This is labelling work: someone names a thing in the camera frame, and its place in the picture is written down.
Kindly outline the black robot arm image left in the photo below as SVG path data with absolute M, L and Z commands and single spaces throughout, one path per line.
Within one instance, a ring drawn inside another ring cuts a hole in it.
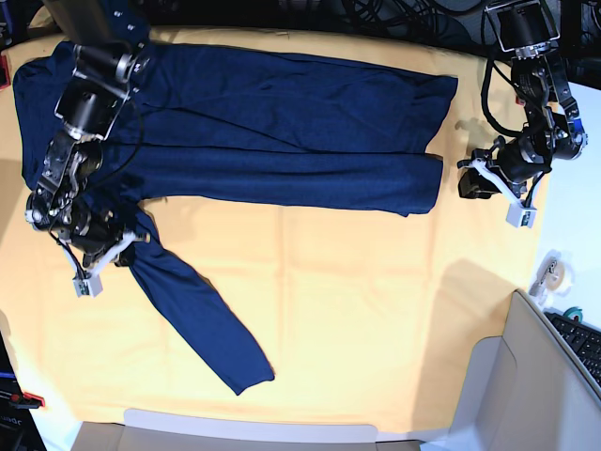
M 61 127 L 47 147 L 25 219 L 66 252 L 75 281 L 88 283 L 135 240 L 85 202 L 100 169 L 101 144 L 133 102 L 131 77 L 142 70 L 149 24 L 132 1 L 47 1 L 73 43 L 74 70 L 54 108 Z

